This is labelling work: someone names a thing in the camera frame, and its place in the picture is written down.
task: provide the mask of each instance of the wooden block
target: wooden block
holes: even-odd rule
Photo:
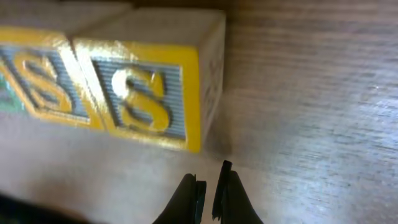
[[[120,3],[0,1],[0,76],[35,117],[104,129],[68,38],[130,9]]]
[[[74,38],[109,132],[198,152],[222,90],[225,16],[138,9]]]

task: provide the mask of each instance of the gray striped panel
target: gray striped panel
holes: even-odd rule
[[[182,86],[181,86],[181,74],[180,67],[175,65],[154,65],[154,64],[144,64],[137,62],[122,62],[122,61],[109,61],[109,59],[93,58],[93,64],[96,72],[99,76],[99,80],[107,97],[107,100],[111,103],[113,108],[112,113],[114,119],[117,121],[117,125],[125,126],[120,118],[119,114],[119,104],[121,100],[115,95],[112,90],[111,80],[114,73],[122,68],[135,66],[137,68],[147,70],[150,72],[158,71],[162,75],[165,95],[164,98],[159,100],[166,110],[169,112],[170,116],[170,126],[165,131],[164,135],[171,138],[185,139],[185,118],[184,118],[184,108],[182,101]],[[130,80],[134,85],[134,89],[145,93],[147,96],[155,96],[139,80]],[[150,115],[146,112],[141,111],[137,108],[131,108],[131,113],[134,117],[141,119],[146,122],[151,121]]]
[[[31,53],[33,55],[48,57],[55,69],[55,72],[57,73],[58,85],[60,85],[68,93],[68,95],[72,101],[73,110],[72,110],[71,114],[86,117],[86,118],[88,117],[86,110],[85,110],[84,106],[82,105],[81,100],[79,98],[79,94],[76,92],[75,87],[73,86],[73,83],[72,83],[72,81],[68,75],[68,72],[65,68],[65,65],[57,52],[55,52],[53,50],[26,49],[26,48],[21,48],[21,47],[11,47],[9,45],[0,45],[0,57],[2,59],[4,59],[6,65],[8,66],[8,68],[10,69],[12,74],[14,74],[14,76],[18,79],[19,83],[25,89],[25,92],[28,94],[28,96],[30,96],[29,91],[26,91],[26,90],[31,86],[31,84],[27,80],[23,79],[20,76],[20,74],[17,72],[17,70],[12,62],[15,54],[20,51],[25,51],[25,52]],[[42,71],[42,69],[40,69],[39,67],[36,67],[34,64],[29,64],[29,67],[36,74],[44,76],[44,71]],[[55,98],[50,93],[40,91],[40,94],[47,100],[55,101]]]

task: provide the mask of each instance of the green block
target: green block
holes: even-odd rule
[[[0,74],[0,111],[24,112],[24,104]]]

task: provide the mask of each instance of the yellow frame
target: yellow frame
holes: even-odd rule
[[[63,34],[46,30],[0,26],[0,43],[4,45],[16,45],[18,47],[46,48],[57,51],[89,118],[36,108],[14,75],[0,61],[0,72],[4,74],[4,77],[16,91],[17,96],[22,100],[30,114],[40,119],[48,119],[72,126],[104,129],[101,116],[95,110],[95,101],[88,89],[79,63],[73,54],[69,41]]]
[[[143,44],[108,40],[75,39],[73,45],[87,83],[98,104],[99,111],[111,134],[124,138],[152,142],[166,147],[199,152],[201,148],[200,77],[198,53],[193,47],[176,45]],[[93,67],[91,58],[106,57],[137,60],[150,63],[178,65],[182,71],[182,95],[185,115],[186,139],[151,136],[116,127],[109,105]]]

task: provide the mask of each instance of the wooden table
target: wooden table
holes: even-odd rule
[[[208,181],[211,223],[229,159],[264,223],[397,223],[398,2],[137,4],[228,12],[224,95],[203,154],[0,114],[1,190],[150,223],[191,172]]]

